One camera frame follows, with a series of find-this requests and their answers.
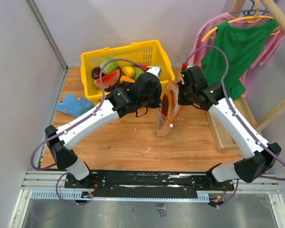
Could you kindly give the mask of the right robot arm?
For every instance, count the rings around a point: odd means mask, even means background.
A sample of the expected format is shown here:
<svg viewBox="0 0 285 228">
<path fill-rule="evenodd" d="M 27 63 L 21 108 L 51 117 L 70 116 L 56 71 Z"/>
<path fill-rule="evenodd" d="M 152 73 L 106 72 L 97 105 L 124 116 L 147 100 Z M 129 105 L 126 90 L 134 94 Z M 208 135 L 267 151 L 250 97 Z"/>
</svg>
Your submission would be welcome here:
<svg viewBox="0 0 285 228">
<path fill-rule="evenodd" d="M 181 71 L 178 82 L 178 103 L 198 105 L 225 127 L 243 154 L 243 159 L 228 164 L 217 164 L 206 172 L 206 185 L 217 190 L 223 182 L 240 179 L 251 183 L 267 172 L 281 153 L 278 143 L 269 143 L 243 117 L 232 99 L 226 98 L 220 84 L 208 85 L 199 66 Z"/>
</svg>

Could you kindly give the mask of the clear zip top bag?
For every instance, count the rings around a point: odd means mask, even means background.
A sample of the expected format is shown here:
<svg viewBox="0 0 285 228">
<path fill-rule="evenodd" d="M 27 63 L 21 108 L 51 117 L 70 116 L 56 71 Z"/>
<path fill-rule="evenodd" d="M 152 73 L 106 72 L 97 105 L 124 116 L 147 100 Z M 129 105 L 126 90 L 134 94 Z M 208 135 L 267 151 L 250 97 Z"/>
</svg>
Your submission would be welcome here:
<svg viewBox="0 0 285 228">
<path fill-rule="evenodd" d="M 173 129 L 173 123 L 178 118 L 182 106 L 178 104 L 178 85 L 169 80 L 161 93 L 161 105 L 158 108 L 156 134 L 164 137 Z"/>
</svg>

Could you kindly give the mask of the yellow plastic basket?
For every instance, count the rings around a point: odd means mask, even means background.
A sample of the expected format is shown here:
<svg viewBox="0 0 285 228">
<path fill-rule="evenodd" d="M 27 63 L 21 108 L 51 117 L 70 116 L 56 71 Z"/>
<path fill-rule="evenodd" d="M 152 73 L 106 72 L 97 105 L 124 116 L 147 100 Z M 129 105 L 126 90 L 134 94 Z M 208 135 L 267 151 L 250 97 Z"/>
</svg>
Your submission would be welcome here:
<svg viewBox="0 0 285 228">
<path fill-rule="evenodd" d="M 160 82 L 162 88 L 167 85 L 169 80 L 175 80 L 170 59 L 158 40 L 133 42 L 127 46 L 115 48 L 106 47 L 84 52 L 81 55 L 81 80 L 84 86 L 85 97 L 95 105 L 100 102 L 101 95 L 97 93 L 98 87 L 92 78 L 92 70 L 100 66 L 101 62 L 107 58 L 128 59 L 148 67 L 160 66 Z"/>
</svg>

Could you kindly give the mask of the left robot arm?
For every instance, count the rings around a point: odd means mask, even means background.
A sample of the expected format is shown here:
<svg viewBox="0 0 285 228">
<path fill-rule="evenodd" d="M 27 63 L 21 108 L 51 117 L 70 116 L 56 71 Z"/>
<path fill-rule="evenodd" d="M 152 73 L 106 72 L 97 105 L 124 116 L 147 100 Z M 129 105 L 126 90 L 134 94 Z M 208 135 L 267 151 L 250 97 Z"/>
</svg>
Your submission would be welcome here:
<svg viewBox="0 0 285 228">
<path fill-rule="evenodd" d="M 160 74 L 157 66 L 151 67 L 134 83 L 114 89 L 104 101 L 70 123 L 58 128 L 52 125 L 47 127 L 47 146 L 56 166 L 71 173 L 80 187 L 89 187 L 92 183 L 90 170 L 73 149 L 88 135 L 110 122 L 127 114 L 137 114 L 142 107 L 158 108 L 162 92 Z"/>
</svg>

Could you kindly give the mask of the watermelon slice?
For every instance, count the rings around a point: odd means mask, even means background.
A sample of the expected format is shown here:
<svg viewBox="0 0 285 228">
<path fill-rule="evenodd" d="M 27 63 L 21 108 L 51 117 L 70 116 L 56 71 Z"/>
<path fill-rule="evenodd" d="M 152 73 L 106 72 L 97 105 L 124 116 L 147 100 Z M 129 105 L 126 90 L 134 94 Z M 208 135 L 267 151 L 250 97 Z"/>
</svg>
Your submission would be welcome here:
<svg viewBox="0 0 285 228">
<path fill-rule="evenodd" d="M 119 70 L 115 70 L 110 74 L 102 76 L 103 88 L 106 89 L 110 86 L 113 86 L 119 80 L 119 76 L 120 76 Z"/>
</svg>

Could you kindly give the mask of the papaya half slice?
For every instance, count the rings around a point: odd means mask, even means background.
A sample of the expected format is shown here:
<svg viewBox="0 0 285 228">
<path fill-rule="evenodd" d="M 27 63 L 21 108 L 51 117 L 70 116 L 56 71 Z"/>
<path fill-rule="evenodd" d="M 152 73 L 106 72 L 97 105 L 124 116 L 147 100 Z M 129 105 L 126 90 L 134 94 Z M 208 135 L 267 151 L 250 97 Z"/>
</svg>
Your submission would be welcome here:
<svg viewBox="0 0 285 228">
<path fill-rule="evenodd" d="M 175 96 L 172 89 L 168 89 L 163 93 L 161 99 L 161 108 L 158 119 L 158 130 L 164 128 L 165 124 L 169 124 L 171 120 L 171 114 L 175 107 Z"/>
</svg>

